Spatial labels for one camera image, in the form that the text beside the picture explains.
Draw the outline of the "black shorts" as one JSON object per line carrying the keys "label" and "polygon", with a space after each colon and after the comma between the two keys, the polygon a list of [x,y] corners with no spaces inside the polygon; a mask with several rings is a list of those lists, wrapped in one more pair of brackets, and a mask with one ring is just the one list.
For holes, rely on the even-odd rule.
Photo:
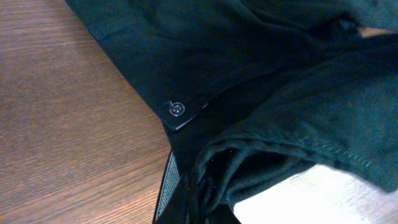
{"label": "black shorts", "polygon": [[68,0],[171,145],[155,223],[322,164],[397,190],[397,2]]}

